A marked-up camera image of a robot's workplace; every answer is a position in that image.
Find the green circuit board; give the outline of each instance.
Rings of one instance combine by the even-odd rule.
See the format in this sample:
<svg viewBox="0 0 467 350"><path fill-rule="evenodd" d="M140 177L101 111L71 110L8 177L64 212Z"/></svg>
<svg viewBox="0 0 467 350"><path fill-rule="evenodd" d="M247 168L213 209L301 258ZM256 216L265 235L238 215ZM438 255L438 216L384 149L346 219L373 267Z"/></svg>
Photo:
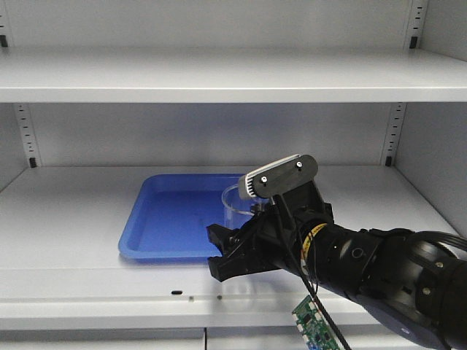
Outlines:
<svg viewBox="0 0 467 350"><path fill-rule="evenodd" d="M324 320L311 296L307 295L293 309L292 315L309 350L341 350L334 332Z"/></svg>

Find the shelf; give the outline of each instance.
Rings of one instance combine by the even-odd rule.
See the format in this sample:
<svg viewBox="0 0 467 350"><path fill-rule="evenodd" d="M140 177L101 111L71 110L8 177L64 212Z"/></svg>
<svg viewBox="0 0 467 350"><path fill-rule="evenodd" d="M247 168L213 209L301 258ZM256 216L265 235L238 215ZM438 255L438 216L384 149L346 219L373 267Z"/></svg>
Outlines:
<svg viewBox="0 0 467 350"><path fill-rule="evenodd" d="M467 63L422 50L21 48L0 102L467 101Z"/></svg>
<svg viewBox="0 0 467 350"><path fill-rule="evenodd" d="M27 169L0 193L0 330L292 325L305 290L290 273L219 283L207 264L138 265L117 249L147 177L249 170ZM323 166L317 186L349 229L454 232L394 168ZM337 323L375 323L360 306L320 290Z"/></svg>

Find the clear plastic cup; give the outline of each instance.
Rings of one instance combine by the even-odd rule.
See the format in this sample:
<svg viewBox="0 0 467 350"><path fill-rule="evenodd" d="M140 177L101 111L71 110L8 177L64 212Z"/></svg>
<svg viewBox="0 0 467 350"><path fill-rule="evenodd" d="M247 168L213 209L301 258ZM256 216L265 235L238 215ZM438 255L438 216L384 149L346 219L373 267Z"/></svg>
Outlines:
<svg viewBox="0 0 467 350"><path fill-rule="evenodd" d="M252 208L262 209L267 199L250 198L241 199L239 186L233 184L222 192L222 203L224 205L224 226L230 229L240 228L254 215Z"/></svg>

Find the plastic tray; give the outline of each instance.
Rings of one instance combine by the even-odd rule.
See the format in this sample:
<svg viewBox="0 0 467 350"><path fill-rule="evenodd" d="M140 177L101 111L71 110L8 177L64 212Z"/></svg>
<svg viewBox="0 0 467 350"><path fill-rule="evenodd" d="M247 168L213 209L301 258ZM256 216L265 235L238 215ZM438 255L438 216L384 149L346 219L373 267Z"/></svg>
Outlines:
<svg viewBox="0 0 467 350"><path fill-rule="evenodd" d="M141 263L199 261L219 255L206 226L223 225L222 191L239 174L164 174L146 179L118 243Z"/></svg>

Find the shelf bracket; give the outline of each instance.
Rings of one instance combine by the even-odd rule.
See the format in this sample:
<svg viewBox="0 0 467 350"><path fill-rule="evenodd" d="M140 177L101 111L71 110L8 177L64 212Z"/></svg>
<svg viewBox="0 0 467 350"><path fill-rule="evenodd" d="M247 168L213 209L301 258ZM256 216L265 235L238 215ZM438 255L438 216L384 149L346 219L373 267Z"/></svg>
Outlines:
<svg viewBox="0 0 467 350"><path fill-rule="evenodd" d="M394 165L397 146L401 137L404 115L406 114L406 105L406 103L402 102L391 104L386 137L381 154L381 165Z"/></svg>
<svg viewBox="0 0 467 350"><path fill-rule="evenodd" d="M20 129L21 141L24 153L31 168L42 165L39 148L37 146L36 134L31 119L31 113L27 104L13 104L15 116Z"/></svg>
<svg viewBox="0 0 467 350"><path fill-rule="evenodd" d="M412 8L410 9L406 38L404 40L405 50L417 49L420 46L427 6L428 0L412 0Z"/></svg>
<svg viewBox="0 0 467 350"><path fill-rule="evenodd" d="M12 46L12 32L7 16L7 6L5 0L0 0L0 47L9 46Z"/></svg>

